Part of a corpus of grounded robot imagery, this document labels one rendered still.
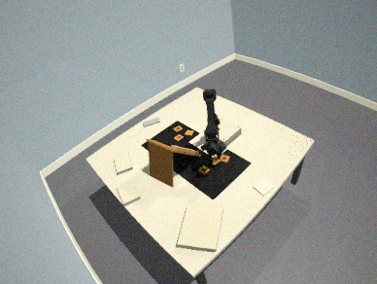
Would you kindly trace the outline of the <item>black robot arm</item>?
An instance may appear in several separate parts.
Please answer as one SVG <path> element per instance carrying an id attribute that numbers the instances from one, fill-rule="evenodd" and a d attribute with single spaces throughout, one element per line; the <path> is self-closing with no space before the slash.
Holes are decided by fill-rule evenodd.
<path id="1" fill-rule="evenodd" d="M 206 150 L 208 155 L 215 156 L 218 153 L 218 142 L 220 139 L 219 124 L 221 123 L 221 120 L 218 118 L 218 114 L 216 114 L 215 111 L 214 101 L 216 100 L 216 91 L 214 89 L 205 89 L 203 91 L 203 99 L 207 105 L 208 119 L 205 129 L 206 143 L 201 146 L 201 150 Z"/>

